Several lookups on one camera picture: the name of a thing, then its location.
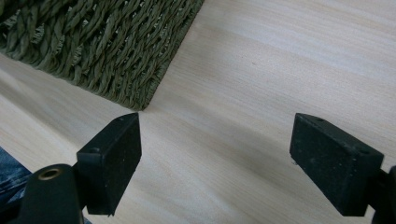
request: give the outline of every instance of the wood grain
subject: wood grain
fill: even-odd
[[[396,2],[206,0],[150,106],[115,217],[93,223],[370,223],[292,164],[294,114],[396,164]],[[131,111],[0,56],[0,146],[35,171]]]

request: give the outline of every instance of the jeans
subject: jeans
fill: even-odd
[[[31,172],[0,147],[0,207],[23,197]],[[84,218],[85,224],[91,224]]]

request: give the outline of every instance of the wicker basket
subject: wicker basket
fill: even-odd
[[[0,0],[0,51],[133,110],[204,0]]]

